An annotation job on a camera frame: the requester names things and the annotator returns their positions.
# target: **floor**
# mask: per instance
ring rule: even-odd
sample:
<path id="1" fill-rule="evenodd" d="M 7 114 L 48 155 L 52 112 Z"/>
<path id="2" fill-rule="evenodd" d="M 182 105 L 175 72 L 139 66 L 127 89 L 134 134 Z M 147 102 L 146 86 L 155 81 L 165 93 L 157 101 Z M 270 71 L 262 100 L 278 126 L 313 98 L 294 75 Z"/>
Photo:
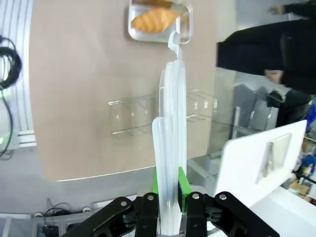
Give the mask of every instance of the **floor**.
<path id="1" fill-rule="evenodd" d="M 287 16 L 274 17 L 267 11 L 276 3 L 290 3 L 291 0 L 218 0 L 221 12 L 219 20 L 219 40 L 223 40 L 235 29 L 243 29 L 260 24 L 285 21 Z M 225 24 L 237 19 L 236 27 Z M 247 84 L 251 89 L 264 85 L 268 90 L 275 85 L 264 77 L 254 77 L 228 70 L 219 69 L 216 77 L 216 96 L 218 110 L 214 118 L 223 123 L 230 123 L 232 116 L 232 98 L 234 85 Z M 222 148 L 227 140 L 228 125 L 212 125 L 210 150 Z M 0 163 L 0 212 L 1 213 L 34 213 L 45 212 L 47 198 L 52 203 L 68 202 L 72 210 L 81 210 L 91 203 L 112 199 L 117 196 L 135 194 L 149 188 L 152 183 L 153 169 L 142 169 L 116 175 L 108 175 L 90 179 L 66 182 L 45 181 L 40 167 L 39 152 L 36 147 L 16 150 L 12 159 Z M 197 162 L 205 164 L 204 158 L 197 158 Z M 210 189 L 214 183 L 205 182 L 194 171 L 188 169 L 188 179 L 196 185 L 204 185 Z"/>

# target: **brown table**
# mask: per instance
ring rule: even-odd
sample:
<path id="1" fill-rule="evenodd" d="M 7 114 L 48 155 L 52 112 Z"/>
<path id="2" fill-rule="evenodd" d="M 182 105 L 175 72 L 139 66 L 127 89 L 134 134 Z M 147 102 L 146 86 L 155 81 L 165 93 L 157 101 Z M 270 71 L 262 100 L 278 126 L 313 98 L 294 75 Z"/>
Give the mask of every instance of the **brown table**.
<path id="1" fill-rule="evenodd" d="M 127 0 L 34 0 L 30 36 L 32 116 L 47 180 L 155 165 L 150 128 L 113 135 L 108 103 L 158 93 L 175 55 L 127 33 Z M 183 45 L 187 89 L 213 93 L 214 1 L 192 1 L 193 39 Z M 157 104 L 150 109 L 156 110 Z M 188 122 L 188 158 L 206 154 L 210 120 Z"/>

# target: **metal tray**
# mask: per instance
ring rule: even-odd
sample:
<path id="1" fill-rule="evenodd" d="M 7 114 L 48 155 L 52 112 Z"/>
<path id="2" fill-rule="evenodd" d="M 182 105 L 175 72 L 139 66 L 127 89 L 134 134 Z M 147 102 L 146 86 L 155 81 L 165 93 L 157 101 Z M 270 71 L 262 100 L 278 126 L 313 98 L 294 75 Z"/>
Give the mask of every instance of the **metal tray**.
<path id="1" fill-rule="evenodd" d="M 174 3 L 171 7 L 172 10 L 181 12 L 176 21 L 168 27 L 165 31 L 158 34 L 146 34 L 136 31 L 131 26 L 132 20 L 148 11 L 151 8 L 159 5 L 149 5 L 141 0 L 131 0 L 128 10 L 128 33 L 134 40 L 149 41 L 149 42 L 165 42 L 169 40 L 169 36 L 172 31 L 177 31 L 180 34 L 180 43 L 188 43 L 193 34 L 193 18 L 192 8 L 190 5 L 183 5 L 180 3 Z"/>

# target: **black pants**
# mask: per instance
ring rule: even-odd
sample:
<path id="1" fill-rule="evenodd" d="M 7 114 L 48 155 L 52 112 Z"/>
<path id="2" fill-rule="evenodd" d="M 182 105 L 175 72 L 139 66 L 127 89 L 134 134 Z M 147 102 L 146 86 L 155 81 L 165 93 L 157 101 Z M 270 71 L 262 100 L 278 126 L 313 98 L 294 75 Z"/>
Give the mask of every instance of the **black pants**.
<path id="1" fill-rule="evenodd" d="M 264 70 L 284 70 L 280 38 L 300 27 L 302 20 L 286 21 L 236 31 L 217 44 L 217 66 L 264 75 Z"/>

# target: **wire rack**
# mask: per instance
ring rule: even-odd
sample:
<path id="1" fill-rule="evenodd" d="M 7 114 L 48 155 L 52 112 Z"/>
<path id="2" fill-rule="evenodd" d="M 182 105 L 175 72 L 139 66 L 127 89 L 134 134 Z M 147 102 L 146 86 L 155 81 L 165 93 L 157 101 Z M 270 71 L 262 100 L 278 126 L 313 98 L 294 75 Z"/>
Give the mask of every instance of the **wire rack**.
<path id="1" fill-rule="evenodd" d="M 159 117 L 159 95 L 139 96 L 112 101 L 110 107 L 111 133 L 120 138 L 123 134 L 135 136 L 152 134 L 152 122 Z M 217 99 L 198 89 L 187 90 L 187 122 L 210 120 L 217 111 Z"/>

